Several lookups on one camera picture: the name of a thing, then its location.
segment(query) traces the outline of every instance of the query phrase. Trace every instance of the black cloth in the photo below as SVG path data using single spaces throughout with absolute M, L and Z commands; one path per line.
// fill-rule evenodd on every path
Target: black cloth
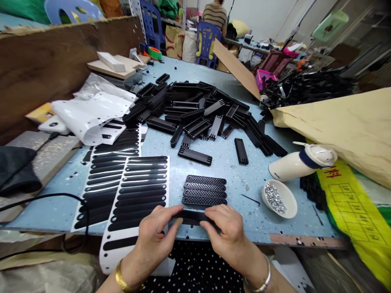
M 210 242 L 176 241 L 170 258 L 176 260 L 171 277 L 149 277 L 141 292 L 244 292 L 243 277 L 213 251 Z
M 0 196 L 30 193 L 42 188 L 31 163 L 36 155 L 33 149 L 0 146 Z

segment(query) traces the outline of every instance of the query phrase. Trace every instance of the white spray bottle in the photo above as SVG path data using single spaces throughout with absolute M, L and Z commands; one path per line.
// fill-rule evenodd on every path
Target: white spray bottle
M 314 173 L 317 169 L 330 168 L 338 159 L 336 152 L 321 144 L 306 144 L 300 152 L 294 152 L 269 165 L 270 174 L 278 181 L 286 182 Z

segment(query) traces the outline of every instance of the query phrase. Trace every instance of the woman's left hand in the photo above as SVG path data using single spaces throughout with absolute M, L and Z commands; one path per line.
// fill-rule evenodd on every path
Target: woman's left hand
M 162 231 L 171 217 L 182 210 L 183 206 L 170 208 L 157 206 L 149 216 L 141 221 L 136 245 L 122 261 L 121 272 L 128 286 L 138 288 L 168 257 L 183 219 L 176 219 L 167 235 L 164 235 Z

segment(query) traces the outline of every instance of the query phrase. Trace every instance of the white bowl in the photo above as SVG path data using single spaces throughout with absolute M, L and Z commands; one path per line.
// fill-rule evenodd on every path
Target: white bowl
M 265 186 L 267 183 L 270 183 L 274 185 L 275 188 L 278 190 L 278 194 L 281 197 L 282 202 L 284 203 L 284 206 L 286 207 L 286 212 L 285 214 L 279 213 L 278 211 L 274 210 L 271 205 L 269 204 L 266 194 L 265 194 Z M 286 218 L 286 219 L 291 219 L 297 214 L 297 202 L 296 199 L 294 198 L 294 195 L 292 191 L 286 185 L 280 181 L 277 180 L 269 180 L 265 183 L 264 188 L 262 188 L 262 199 L 266 206 L 274 211 L 277 215 Z

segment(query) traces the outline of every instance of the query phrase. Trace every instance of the paper bag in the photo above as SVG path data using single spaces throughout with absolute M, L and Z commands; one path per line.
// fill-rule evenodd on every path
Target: paper bag
M 333 148 L 352 167 L 391 188 L 391 88 L 271 111 L 290 127 Z

